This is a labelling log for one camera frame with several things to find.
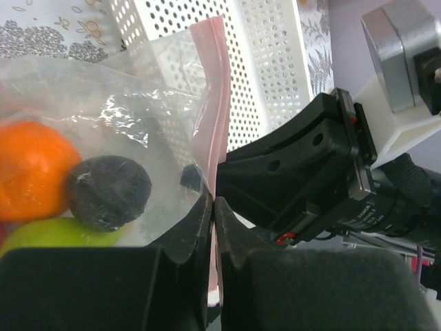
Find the green fruit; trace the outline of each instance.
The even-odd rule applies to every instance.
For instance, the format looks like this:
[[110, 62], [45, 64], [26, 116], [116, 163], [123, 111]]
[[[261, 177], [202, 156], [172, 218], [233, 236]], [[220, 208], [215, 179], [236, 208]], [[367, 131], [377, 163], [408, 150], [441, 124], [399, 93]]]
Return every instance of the green fruit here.
[[33, 221], [17, 228], [3, 242], [0, 247], [0, 257], [15, 248], [111, 246], [120, 236], [121, 230], [97, 232], [73, 218], [59, 217]]

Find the orange fruit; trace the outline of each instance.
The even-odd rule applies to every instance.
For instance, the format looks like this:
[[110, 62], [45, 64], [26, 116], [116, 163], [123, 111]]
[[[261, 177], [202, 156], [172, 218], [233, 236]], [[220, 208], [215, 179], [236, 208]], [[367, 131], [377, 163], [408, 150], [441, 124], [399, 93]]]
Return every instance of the orange fruit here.
[[1, 126], [0, 221], [23, 223], [65, 212], [65, 179], [81, 161], [55, 129], [35, 121]]

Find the clear plastic bag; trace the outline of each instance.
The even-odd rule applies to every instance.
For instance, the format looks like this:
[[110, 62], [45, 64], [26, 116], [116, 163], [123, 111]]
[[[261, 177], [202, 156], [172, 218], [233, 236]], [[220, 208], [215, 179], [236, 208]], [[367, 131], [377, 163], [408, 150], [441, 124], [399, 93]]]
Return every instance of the clear plastic bag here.
[[0, 61], [0, 255], [155, 240], [200, 197], [180, 184], [184, 167], [215, 194], [229, 91], [221, 18], [100, 65]]

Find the black cable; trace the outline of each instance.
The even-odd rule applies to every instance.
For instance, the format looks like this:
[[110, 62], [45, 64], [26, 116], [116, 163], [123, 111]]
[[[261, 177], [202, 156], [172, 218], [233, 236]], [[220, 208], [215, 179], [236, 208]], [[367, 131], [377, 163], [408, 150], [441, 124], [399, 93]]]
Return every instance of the black cable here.
[[317, 238], [314, 238], [314, 240], [326, 241], [326, 240], [330, 240], [334, 237], [337, 237], [336, 233], [331, 233], [329, 236], [325, 236], [325, 237], [317, 237]]

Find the perforated plastic basket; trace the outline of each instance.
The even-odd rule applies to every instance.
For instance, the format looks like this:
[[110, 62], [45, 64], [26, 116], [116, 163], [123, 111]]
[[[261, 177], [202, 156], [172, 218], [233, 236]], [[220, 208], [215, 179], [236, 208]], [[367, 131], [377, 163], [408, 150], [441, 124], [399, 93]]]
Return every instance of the perforated plastic basket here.
[[[143, 41], [178, 32], [209, 17], [223, 16], [232, 69], [228, 150], [278, 128], [311, 101], [295, 0], [110, 0], [110, 3], [129, 51]], [[172, 70], [163, 73], [166, 84], [200, 92], [197, 81], [183, 81], [183, 69], [172, 55], [168, 57]]]

